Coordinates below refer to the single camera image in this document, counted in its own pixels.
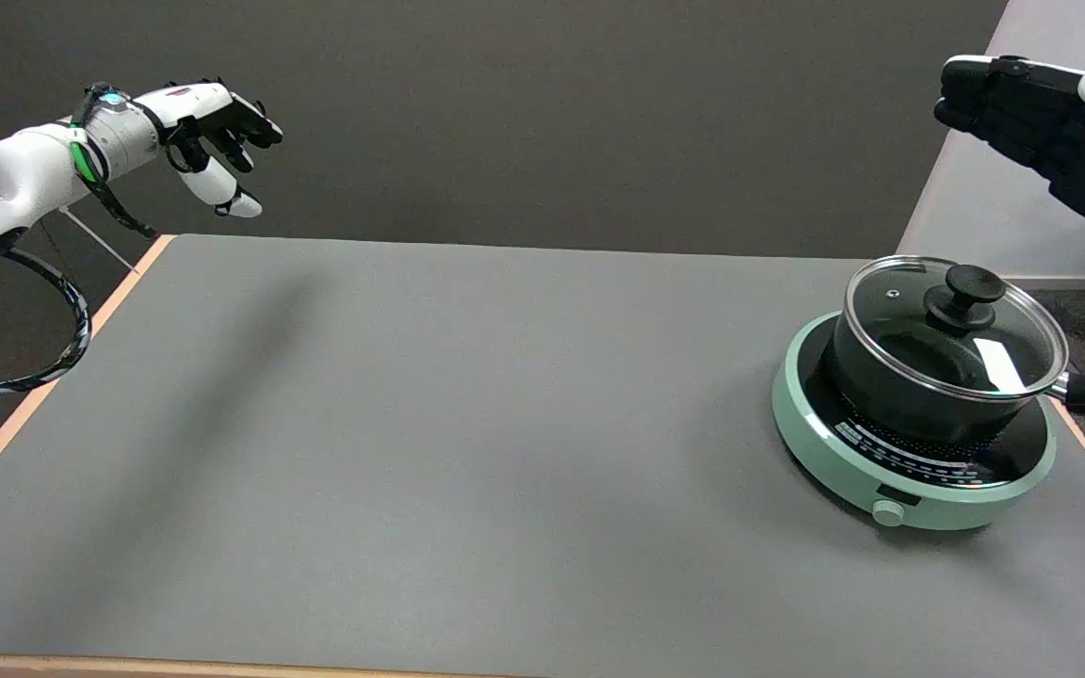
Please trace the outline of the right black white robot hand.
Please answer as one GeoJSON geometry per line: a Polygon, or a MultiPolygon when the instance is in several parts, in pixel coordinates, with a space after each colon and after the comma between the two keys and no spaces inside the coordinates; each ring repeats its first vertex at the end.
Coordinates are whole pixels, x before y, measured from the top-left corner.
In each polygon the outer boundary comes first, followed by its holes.
{"type": "Polygon", "coordinates": [[[1051,197],[1085,218],[1085,72],[1020,56],[948,57],[933,115],[1038,172],[1051,197]]]}

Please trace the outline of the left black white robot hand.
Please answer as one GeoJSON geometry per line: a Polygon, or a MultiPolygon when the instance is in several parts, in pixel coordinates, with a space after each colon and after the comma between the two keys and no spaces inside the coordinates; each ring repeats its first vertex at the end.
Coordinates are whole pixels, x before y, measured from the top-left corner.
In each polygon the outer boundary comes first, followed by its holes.
{"type": "Polygon", "coordinates": [[[258,218],[258,199],[238,183],[251,172],[247,146],[283,142],[283,128],[259,102],[248,102],[220,80],[169,84],[138,95],[133,104],[154,121],[165,158],[186,189],[221,218],[258,218]]]}

